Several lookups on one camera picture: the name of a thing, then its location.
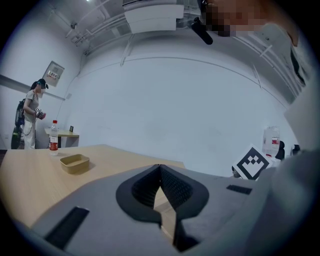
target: white wall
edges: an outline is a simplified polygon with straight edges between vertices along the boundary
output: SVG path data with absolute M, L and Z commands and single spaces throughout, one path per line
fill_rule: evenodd
M 64 98 L 68 86 L 79 73 L 81 55 L 80 50 L 65 39 L 64 31 L 36 8 L 21 21 L 1 52 L 0 75 L 31 86 L 43 77 L 50 62 L 54 61 L 65 69 L 58 85 L 49 86 L 48 93 Z M 11 148 L 16 109 L 25 96 L 26 93 L 17 91 L 14 84 L 9 87 L 0 85 L 0 135 L 2 138 L 9 135 L 5 139 L 8 149 Z M 61 99 L 49 95 L 39 101 L 39 107 L 47 113 L 45 120 L 37 121 L 36 137 L 41 148 L 48 145 L 44 127 L 50 126 L 57 118 L 61 103 Z
M 232 38 L 210 47 L 185 33 L 137 36 L 123 67 L 125 41 L 88 57 L 63 105 L 79 146 L 108 144 L 231 176 L 239 154 L 250 143 L 261 148 L 264 128 L 278 125 L 288 154 L 296 143 L 283 116 L 290 96 L 272 68 Z

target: wooden table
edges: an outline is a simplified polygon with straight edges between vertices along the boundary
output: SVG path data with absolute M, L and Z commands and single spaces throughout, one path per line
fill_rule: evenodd
M 50 136 L 51 128 L 44 128 L 45 133 Z M 58 148 L 61 148 L 61 137 L 79 138 L 79 134 L 76 134 L 69 130 L 58 130 Z
M 83 154 L 90 158 L 90 170 L 68 174 L 60 158 Z M 49 149 L 8 150 L 0 167 L 0 198 L 11 217 L 28 227 L 51 206 L 88 182 L 130 169 L 153 164 L 184 168 L 182 162 L 153 158 L 107 145 L 69 147 L 51 156 Z M 163 203 L 159 190 L 155 206 Z

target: black cap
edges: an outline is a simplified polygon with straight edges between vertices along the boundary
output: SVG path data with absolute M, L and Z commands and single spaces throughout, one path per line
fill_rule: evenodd
M 44 80 L 43 78 L 41 78 L 41 79 L 39 79 L 38 80 L 38 83 L 40 83 L 41 84 L 41 88 L 42 89 L 45 89 L 45 88 L 49 88 L 49 86 L 47 85 L 47 83 L 46 83 L 46 80 Z

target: water bottle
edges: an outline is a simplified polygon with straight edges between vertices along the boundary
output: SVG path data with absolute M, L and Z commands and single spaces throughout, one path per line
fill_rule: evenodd
M 58 155 L 58 121 L 53 120 L 50 132 L 50 154 Z

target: white plastic container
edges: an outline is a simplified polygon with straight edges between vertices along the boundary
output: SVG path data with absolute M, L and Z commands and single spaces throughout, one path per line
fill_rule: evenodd
M 50 154 L 58 155 L 58 121 L 53 120 L 50 132 Z

